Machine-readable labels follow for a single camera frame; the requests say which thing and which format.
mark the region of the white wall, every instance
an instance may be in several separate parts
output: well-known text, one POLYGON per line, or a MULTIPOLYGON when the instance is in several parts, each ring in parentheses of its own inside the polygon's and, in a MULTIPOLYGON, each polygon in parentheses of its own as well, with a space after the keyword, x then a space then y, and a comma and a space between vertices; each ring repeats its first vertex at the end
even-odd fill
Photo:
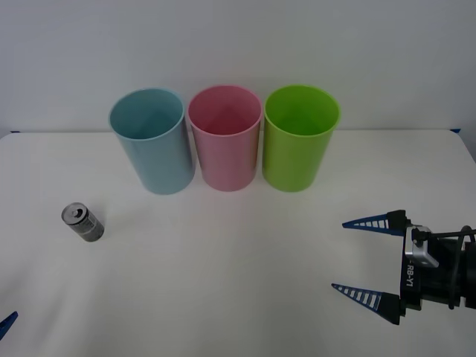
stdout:
POLYGON ((341 128, 476 128, 474 0, 2 0, 0 129, 104 130, 125 93, 335 95, 341 128))

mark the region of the plastic cup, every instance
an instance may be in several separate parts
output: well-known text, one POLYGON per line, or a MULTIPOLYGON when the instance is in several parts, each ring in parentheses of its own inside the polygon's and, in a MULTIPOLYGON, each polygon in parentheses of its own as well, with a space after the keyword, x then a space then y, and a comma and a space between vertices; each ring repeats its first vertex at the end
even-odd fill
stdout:
POLYGON ((260 99, 239 86, 214 86, 188 106, 205 182, 221 191, 246 187, 256 174, 263 108, 260 99))
POLYGON ((184 104, 176 93, 167 89, 134 91, 112 108, 109 125, 146 189, 167 195, 192 181, 184 104))
POLYGON ((325 91, 292 85, 265 103, 263 176, 282 191, 301 191, 315 178, 339 121, 338 103, 325 91))

